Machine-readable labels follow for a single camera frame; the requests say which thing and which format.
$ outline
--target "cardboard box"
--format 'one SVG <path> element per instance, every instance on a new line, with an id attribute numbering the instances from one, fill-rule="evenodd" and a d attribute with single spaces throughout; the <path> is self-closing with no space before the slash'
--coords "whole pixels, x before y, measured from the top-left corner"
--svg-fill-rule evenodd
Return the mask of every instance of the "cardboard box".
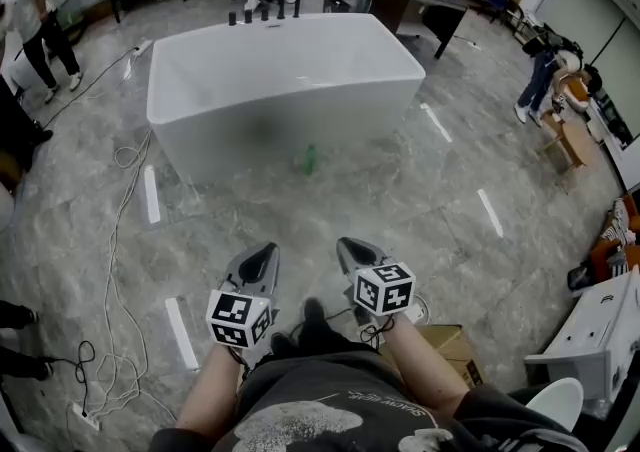
<path id="1" fill-rule="evenodd" d="M 424 339 L 449 362 L 449 365 L 456 369 L 469 388 L 486 382 L 486 376 L 462 326 L 418 326 L 418 330 Z M 379 350 L 395 367 L 386 344 L 382 344 Z"/>

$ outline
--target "wooden stool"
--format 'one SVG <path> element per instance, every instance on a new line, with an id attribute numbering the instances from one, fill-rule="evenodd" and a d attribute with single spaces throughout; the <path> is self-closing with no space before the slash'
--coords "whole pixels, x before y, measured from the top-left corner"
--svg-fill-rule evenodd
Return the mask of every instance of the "wooden stool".
<path id="1" fill-rule="evenodd" d="M 566 122 L 562 118 L 558 121 L 554 118 L 553 111 L 547 111 L 542 115 L 544 121 L 556 133 L 555 139 L 544 145 L 538 154 L 542 154 L 560 141 L 571 159 L 569 169 L 588 166 L 595 157 L 594 141 L 587 126 L 581 120 Z"/>

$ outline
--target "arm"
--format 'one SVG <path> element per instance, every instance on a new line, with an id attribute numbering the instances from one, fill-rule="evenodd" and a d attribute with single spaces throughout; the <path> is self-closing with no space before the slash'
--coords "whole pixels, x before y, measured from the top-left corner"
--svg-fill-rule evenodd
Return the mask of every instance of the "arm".
<path id="1" fill-rule="evenodd" d="M 38 10 L 40 21 L 46 21 L 47 17 L 49 16 L 49 13 L 47 12 L 47 0 L 33 0 L 33 2 L 36 5 L 36 9 Z"/>
<path id="2" fill-rule="evenodd" d="M 239 372 L 240 365 L 227 348 L 214 345 L 180 411 L 176 428 L 197 432 L 212 441 L 220 439 L 229 430 Z"/>
<path id="3" fill-rule="evenodd" d="M 404 313 L 393 317 L 384 338 L 405 384 L 420 404 L 453 416 L 469 388 Z"/>

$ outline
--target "black cable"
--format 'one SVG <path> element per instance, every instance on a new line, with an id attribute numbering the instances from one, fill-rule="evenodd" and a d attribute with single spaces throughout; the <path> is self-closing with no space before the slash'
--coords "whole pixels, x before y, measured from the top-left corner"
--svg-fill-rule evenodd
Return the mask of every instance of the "black cable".
<path id="1" fill-rule="evenodd" d="M 124 54 L 122 54 L 118 59 L 116 59 L 113 63 L 111 63 L 109 66 L 107 66 L 104 70 L 102 70 L 102 73 L 100 75 L 98 75 L 94 81 L 89 84 L 81 93 L 78 93 L 72 100 L 70 100 L 69 102 L 67 102 L 65 105 L 63 105 L 60 109 L 58 109 L 58 111 L 51 117 L 51 119 L 49 119 L 49 121 L 47 121 L 47 123 L 42 127 L 42 129 L 46 129 L 49 125 L 51 125 L 51 122 L 53 120 L 55 120 L 61 113 L 62 111 L 66 110 L 73 102 L 75 102 L 76 100 L 78 100 L 78 98 L 80 98 L 82 95 L 84 95 L 87 91 L 89 91 L 96 82 L 98 82 L 100 80 L 100 78 L 107 73 L 111 68 L 113 68 L 116 64 L 118 64 L 120 61 L 122 61 L 127 55 L 129 55 L 131 52 L 133 52 L 134 50 L 137 50 L 138 47 L 133 47 L 130 48 L 129 50 L 127 50 Z"/>
<path id="2" fill-rule="evenodd" d="M 242 373 L 242 380 L 245 381 L 247 376 L 251 373 L 251 368 L 247 361 L 242 357 L 242 355 L 238 354 L 233 347 L 227 346 L 227 350 L 231 357 L 236 360 L 240 365 L 244 367 L 244 372 Z"/>
<path id="3" fill-rule="evenodd" d="M 91 348 L 91 358 L 83 360 L 82 346 L 84 344 L 87 344 Z M 70 365 L 73 365 L 75 367 L 76 381 L 78 381 L 81 385 L 84 385 L 84 398 L 82 399 L 82 416 L 87 416 L 87 411 L 86 411 L 87 396 L 89 395 L 89 385 L 87 383 L 87 374 L 84 371 L 84 364 L 91 363 L 95 359 L 96 359 L 96 349 L 93 346 L 93 344 L 89 342 L 89 340 L 83 340 L 82 342 L 80 342 L 80 345 L 78 345 L 78 361 L 72 361 L 66 358 L 53 358 L 50 356 L 43 358 L 43 360 L 47 363 L 63 362 L 63 363 L 69 363 Z"/>
<path id="4" fill-rule="evenodd" d="M 389 315 L 387 321 L 379 328 L 376 328 L 373 324 L 369 324 L 367 327 L 363 328 L 362 331 L 360 331 L 360 341 L 362 343 L 368 343 L 377 351 L 380 347 L 380 334 L 384 333 L 385 331 L 391 331 L 395 324 L 396 321 L 393 318 L 393 315 Z"/>

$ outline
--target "trash bin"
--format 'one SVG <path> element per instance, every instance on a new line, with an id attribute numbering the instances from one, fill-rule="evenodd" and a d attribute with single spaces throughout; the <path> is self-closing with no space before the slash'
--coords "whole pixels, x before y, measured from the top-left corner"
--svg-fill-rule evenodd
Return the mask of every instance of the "trash bin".
<path id="1" fill-rule="evenodd" d="M 323 13 L 348 13 L 351 6 L 343 0 L 324 0 Z"/>

